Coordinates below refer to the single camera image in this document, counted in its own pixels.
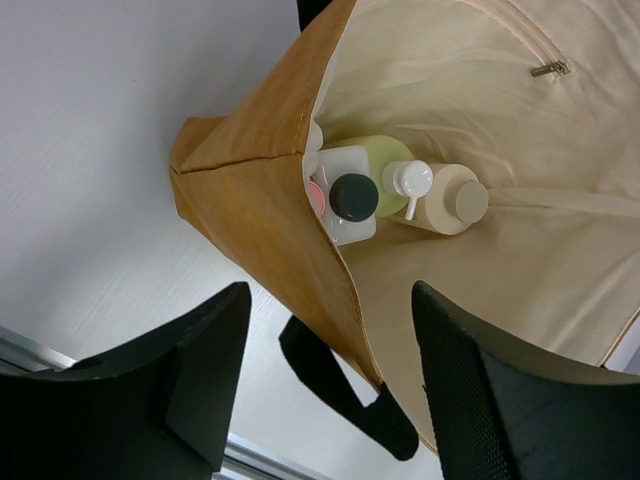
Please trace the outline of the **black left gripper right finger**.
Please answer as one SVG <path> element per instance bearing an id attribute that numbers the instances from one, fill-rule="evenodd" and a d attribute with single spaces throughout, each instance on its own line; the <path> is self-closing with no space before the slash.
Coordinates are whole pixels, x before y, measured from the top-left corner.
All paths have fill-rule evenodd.
<path id="1" fill-rule="evenodd" d="M 411 298 L 445 478 L 638 478 L 638 376 L 539 348 L 422 281 Z"/>

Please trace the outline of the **beige bottle with beige cap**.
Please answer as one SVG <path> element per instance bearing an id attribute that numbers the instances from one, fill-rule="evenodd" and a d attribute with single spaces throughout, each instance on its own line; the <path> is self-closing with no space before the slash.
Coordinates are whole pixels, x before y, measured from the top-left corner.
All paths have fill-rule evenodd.
<path id="1" fill-rule="evenodd" d="M 433 164 L 431 189 L 417 202 L 411 220 L 405 219 L 406 208 L 389 220 L 421 228 L 441 235 L 457 235 L 480 221 L 489 206 L 487 188 L 466 166 Z"/>

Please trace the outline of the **green pump bottle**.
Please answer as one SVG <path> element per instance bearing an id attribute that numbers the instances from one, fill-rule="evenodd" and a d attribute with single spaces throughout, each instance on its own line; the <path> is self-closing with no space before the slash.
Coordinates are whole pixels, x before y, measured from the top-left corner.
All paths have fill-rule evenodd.
<path id="1" fill-rule="evenodd" d="M 367 153 L 371 178 L 379 192 L 375 215 L 385 218 L 400 214 L 404 220 L 412 221 L 418 201 L 433 185 L 431 167 L 391 136 L 356 137 L 345 140 L 343 145 L 361 146 Z"/>

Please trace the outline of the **orange bottle with pink cap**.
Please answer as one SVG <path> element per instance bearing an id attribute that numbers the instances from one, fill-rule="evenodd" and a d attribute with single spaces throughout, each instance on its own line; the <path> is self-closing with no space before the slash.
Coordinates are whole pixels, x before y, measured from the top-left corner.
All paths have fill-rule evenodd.
<path id="1" fill-rule="evenodd" d="M 322 216 L 326 209 L 326 198 L 322 188 L 314 181 L 309 180 L 306 184 L 306 193 L 316 214 Z"/>

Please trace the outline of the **clear bottle with black cap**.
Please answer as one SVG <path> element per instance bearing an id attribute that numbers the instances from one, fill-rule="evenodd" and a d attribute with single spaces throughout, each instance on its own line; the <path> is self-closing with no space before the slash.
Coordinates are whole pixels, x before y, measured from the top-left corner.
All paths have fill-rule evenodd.
<path id="1" fill-rule="evenodd" d="M 374 236 L 379 192 L 371 178 L 364 147 L 355 145 L 321 150 L 312 179 L 324 194 L 326 207 L 321 219 L 336 246 Z"/>

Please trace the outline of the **tan canvas tote bag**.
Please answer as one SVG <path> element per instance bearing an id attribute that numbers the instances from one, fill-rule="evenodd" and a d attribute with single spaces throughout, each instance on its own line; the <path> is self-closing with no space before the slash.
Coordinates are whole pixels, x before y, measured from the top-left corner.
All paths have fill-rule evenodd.
<path id="1" fill-rule="evenodd" d="M 322 146 L 375 134 L 468 167 L 486 217 L 334 246 L 305 183 Z M 334 1 L 233 113 L 185 122 L 170 178 L 179 215 L 434 448 L 415 282 L 592 365 L 639 321 L 639 5 Z"/>

